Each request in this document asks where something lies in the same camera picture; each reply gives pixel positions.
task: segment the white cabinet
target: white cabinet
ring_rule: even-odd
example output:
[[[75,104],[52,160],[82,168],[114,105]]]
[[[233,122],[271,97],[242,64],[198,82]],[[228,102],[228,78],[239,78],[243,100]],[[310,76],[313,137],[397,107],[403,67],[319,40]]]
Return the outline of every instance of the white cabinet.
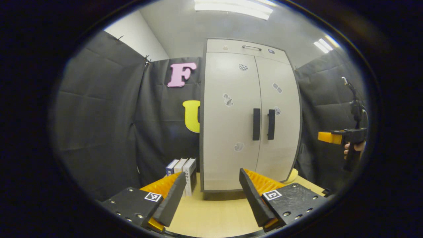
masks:
[[[240,168],[286,180],[297,153],[301,112],[285,52],[250,42],[209,39],[205,60],[202,190],[241,189]],[[269,110],[275,116],[268,116]]]

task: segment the blue book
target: blue book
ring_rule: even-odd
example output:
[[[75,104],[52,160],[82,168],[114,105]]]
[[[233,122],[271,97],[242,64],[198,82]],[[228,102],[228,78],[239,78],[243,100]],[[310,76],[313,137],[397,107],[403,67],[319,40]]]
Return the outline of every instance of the blue book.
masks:
[[[166,174],[168,176],[174,174],[173,167],[179,162],[179,160],[173,160],[168,166],[166,166]]]

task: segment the ceiling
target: ceiling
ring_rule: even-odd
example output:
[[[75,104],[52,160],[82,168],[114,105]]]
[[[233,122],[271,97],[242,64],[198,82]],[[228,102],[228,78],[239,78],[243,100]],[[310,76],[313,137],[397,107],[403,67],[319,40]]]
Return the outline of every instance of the ceiling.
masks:
[[[270,7],[270,18],[194,10],[194,0],[160,0],[140,9],[170,58],[203,56],[207,38],[231,38],[286,51],[294,67],[323,55],[313,43],[326,35],[286,6]]]

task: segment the white wall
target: white wall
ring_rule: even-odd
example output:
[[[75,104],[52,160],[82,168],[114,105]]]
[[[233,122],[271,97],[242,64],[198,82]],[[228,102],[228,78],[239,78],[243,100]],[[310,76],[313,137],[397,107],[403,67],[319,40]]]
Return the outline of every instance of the white wall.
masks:
[[[112,36],[140,53],[142,56],[149,55],[151,61],[169,59],[163,46],[151,31],[139,10],[119,19],[117,22],[104,29]]]

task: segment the cabinet door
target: cabinet door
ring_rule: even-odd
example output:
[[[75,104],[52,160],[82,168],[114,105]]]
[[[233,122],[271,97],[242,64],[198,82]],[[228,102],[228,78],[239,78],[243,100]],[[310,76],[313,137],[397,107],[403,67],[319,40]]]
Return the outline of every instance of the cabinet door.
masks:
[[[261,88],[261,140],[256,172],[276,181],[288,179],[300,132],[300,101],[290,65],[255,57]],[[269,109],[275,109],[275,136],[268,140]]]
[[[253,109],[261,107],[254,56],[206,53],[203,116],[205,191],[241,189],[239,169],[255,170]]]

